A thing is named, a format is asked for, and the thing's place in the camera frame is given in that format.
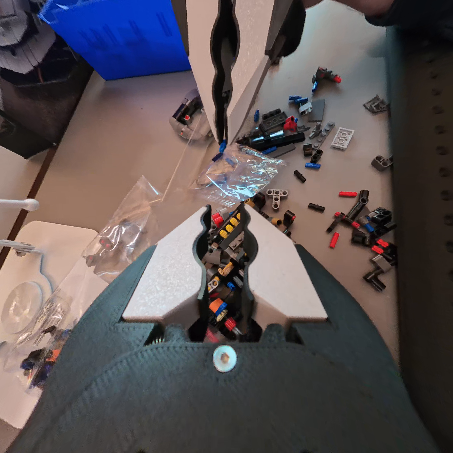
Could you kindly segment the pile of loose lego pieces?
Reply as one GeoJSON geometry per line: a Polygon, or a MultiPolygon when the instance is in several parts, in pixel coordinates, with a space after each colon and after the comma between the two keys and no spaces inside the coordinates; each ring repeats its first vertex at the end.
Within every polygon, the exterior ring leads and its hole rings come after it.
{"type": "MultiPolygon", "coordinates": [[[[239,140],[240,145],[247,146],[256,151],[262,151],[264,155],[275,159],[284,157],[285,154],[292,152],[300,144],[301,152],[304,159],[305,171],[318,172],[321,163],[320,159],[323,153],[322,147],[325,146],[325,139],[332,133],[335,128],[335,135],[339,127],[335,122],[329,121],[325,125],[321,120],[324,111],[324,100],[313,101],[314,110],[320,110],[320,115],[314,119],[312,131],[305,126],[303,122],[297,122],[294,116],[288,116],[280,109],[267,112],[259,127],[253,132],[239,140]]],[[[392,269],[397,266],[396,246],[391,241],[386,241],[388,235],[393,234],[396,228],[393,206],[390,201],[390,177],[385,177],[385,189],[388,189],[387,195],[377,196],[368,190],[356,191],[339,191],[338,199],[351,199],[354,206],[345,211],[339,210],[333,213],[331,225],[326,229],[326,235],[329,235],[329,249],[336,247],[337,240],[342,237],[340,251],[343,246],[350,244],[353,251],[349,258],[366,257],[369,258],[369,265],[372,266],[370,271],[363,276],[363,284],[359,284],[359,289],[367,288],[365,295],[372,296],[372,302],[382,301],[377,299],[380,291],[386,291],[386,285],[382,282],[382,275],[393,274],[392,269]]],[[[269,197],[265,194],[267,189],[278,189],[266,186],[256,195],[245,200],[260,215],[268,220],[277,229],[283,232],[292,241],[291,225],[296,215],[292,211],[286,211],[282,218],[274,218],[263,212],[265,200],[269,197]]],[[[300,323],[303,327],[322,327],[339,329],[341,321],[345,323],[345,332],[352,334],[352,337],[359,337],[357,343],[365,344],[365,337],[362,331],[370,332],[369,337],[376,337],[382,341],[379,331],[375,324],[369,318],[359,303],[351,294],[338,282],[321,263],[319,263],[306,250],[306,246],[311,246],[312,242],[320,239],[319,234],[315,235],[314,240],[310,235],[304,237],[303,245],[296,244],[297,251],[308,271],[309,277],[314,284],[324,308],[326,309],[328,319],[324,323],[300,323]]],[[[241,320],[241,292],[244,280],[244,269],[241,272],[235,271],[226,277],[217,273],[217,266],[213,267],[207,264],[208,291],[210,299],[210,322],[217,326],[217,330],[224,333],[231,339],[239,338],[239,322],[241,320]]]]}

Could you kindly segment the black lego set box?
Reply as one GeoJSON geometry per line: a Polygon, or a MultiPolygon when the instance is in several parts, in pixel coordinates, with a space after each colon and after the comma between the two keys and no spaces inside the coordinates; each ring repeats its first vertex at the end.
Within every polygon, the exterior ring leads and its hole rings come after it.
{"type": "Polygon", "coordinates": [[[38,16],[47,3],[0,2],[0,145],[24,159],[60,143],[93,72],[38,16]]]}

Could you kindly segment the grey lego connector assembly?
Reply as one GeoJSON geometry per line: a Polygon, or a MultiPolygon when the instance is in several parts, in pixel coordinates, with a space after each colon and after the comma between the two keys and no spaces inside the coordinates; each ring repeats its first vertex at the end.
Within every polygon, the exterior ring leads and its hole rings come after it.
{"type": "Polygon", "coordinates": [[[197,88],[190,90],[169,123],[174,132],[185,140],[207,140],[212,131],[197,88]]]}

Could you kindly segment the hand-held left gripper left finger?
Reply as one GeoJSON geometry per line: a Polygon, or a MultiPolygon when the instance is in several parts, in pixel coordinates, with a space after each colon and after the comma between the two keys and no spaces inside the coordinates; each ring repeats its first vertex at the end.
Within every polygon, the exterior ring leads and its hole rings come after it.
{"type": "Polygon", "coordinates": [[[164,331],[178,325],[194,342],[208,328],[207,271],[212,208],[204,205],[152,247],[151,255],[122,314],[127,326],[164,331]]]}

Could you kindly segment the blue plastic bin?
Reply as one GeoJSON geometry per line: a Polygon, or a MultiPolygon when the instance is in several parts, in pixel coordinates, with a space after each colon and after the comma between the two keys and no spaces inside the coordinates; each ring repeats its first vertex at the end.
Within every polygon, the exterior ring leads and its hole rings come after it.
{"type": "Polygon", "coordinates": [[[169,0],[47,1],[38,16],[107,81],[191,69],[169,0]]]}

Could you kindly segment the clear bag of pieces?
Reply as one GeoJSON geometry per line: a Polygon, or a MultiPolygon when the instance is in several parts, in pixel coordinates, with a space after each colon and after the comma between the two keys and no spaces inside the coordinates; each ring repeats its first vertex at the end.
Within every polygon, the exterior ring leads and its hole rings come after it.
{"type": "Polygon", "coordinates": [[[27,392],[44,388],[76,323],[71,306],[71,295],[57,287],[31,326],[15,334],[7,346],[1,370],[18,380],[27,392]]]}

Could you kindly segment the black lego assembly yellow studs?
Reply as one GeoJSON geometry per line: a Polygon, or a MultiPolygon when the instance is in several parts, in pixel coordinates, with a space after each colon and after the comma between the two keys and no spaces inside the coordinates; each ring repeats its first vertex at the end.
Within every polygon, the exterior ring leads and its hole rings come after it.
{"type": "Polygon", "coordinates": [[[229,218],[221,228],[217,229],[212,223],[208,233],[208,248],[204,256],[206,263],[217,266],[217,273],[226,277],[235,271],[241,272],[245,265],[252,260],[256,251],[251,237],[244,231],[245,213],[242,207],[237,207],[229,213],[229,218]]]}

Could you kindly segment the person's right hand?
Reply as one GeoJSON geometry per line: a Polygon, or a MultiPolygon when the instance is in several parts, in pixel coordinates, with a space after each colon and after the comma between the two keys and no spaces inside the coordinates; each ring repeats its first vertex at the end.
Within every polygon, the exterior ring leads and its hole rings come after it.
{"type": "Polygon", "coordinates": [[[393,0],[335,0],[364,15],[380,16],[386,13],[394,3],[393,0]]]}

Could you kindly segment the light grey T-shaped lego beam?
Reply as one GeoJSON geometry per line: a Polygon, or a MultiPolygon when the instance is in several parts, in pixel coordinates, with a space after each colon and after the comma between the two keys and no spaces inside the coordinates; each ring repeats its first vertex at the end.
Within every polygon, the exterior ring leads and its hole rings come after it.
{"type": "Polygon", "coordinates": [[[286,189],[267,189],[265,194],[269,197],[272,209],[278,211],[281,199],[287,198],[289,192],[286,189]]]}

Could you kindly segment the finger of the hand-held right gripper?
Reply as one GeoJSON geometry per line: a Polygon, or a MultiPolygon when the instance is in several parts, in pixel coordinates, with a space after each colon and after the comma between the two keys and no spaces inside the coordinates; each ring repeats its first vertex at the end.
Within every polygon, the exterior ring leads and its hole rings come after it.
{"type": "Polygon", "coordinates": [[[231,69],[232,94],[227,107],[227,142],[231,144],[247,119],[263,78],[270,66],[270,54],[292,1],[238,0],[233,18],[239,30],[239,52],[231,69]]]}
{"type": "Polygon", "coordinates": [[[209,125],[218,142],[225,139],[222,9],[222,2],[218,0],[186,1],[189,62],[209,125]]]}

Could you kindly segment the person's right forearm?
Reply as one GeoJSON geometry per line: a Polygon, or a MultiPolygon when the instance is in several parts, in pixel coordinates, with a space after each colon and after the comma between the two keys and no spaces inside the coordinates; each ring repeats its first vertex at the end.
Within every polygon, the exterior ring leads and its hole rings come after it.
{"type": "Polygon", "coordinates": [[[365,15],[375,26],[397,26],[423,30],[452,40],[453,2],[451,0],[396,0],[387,12],[365,15]]]}

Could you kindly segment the light grey square lego plate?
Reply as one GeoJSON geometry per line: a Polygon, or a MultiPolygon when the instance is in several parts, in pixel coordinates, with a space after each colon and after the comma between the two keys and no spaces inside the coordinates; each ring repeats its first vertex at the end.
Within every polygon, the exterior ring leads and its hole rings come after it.
{"type": "Polygon", "coordinates": [[[355,131],[352,129],[339,127],[331,143],[331,148],[342,151],[346,150],[351,142],[354,132],[355,131]]]}

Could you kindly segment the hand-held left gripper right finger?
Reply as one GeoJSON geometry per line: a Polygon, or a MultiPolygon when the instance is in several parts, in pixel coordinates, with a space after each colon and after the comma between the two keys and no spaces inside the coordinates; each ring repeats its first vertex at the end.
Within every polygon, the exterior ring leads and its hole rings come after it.
{"type": "Polygon", "coordinates": [[[328,316],[296,245],[248,204],[240,207],[246,255],[242,287],[243,339],[259,340],[270,325],[286,333],[294,323],[328,316]]]}

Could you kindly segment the wooden and white book stand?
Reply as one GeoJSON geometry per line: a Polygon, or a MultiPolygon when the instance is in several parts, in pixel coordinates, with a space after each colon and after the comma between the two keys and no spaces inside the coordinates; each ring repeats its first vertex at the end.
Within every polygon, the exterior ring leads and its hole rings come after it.
{"type": "Polygon", "coordinates": [[[22,428],[41,395],[27,389],[20,365],[5,368],[8,348],[20,334],[34,325],[44,304],[77,262],[97,232],[91,229],[32,221],[16,239],[36,252],[18,256],[10,250],[0,271],[0,416],[14,428],[22,428]]]}

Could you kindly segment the large clear plastic bag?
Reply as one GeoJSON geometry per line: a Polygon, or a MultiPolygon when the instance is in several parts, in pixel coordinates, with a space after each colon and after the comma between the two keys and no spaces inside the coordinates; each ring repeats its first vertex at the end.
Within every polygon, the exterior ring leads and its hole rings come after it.
{"type": "Polygon", "coordinates": [[[160,212],[170,212],[174,208],[184,206],[186,202],[190,202],[189,189],[199,175],[201,165],[212,144],[216,144],[213,138],[203,140],[190,139],[186,143],[160,203],[156,205],[156,209],[160,212]]]}

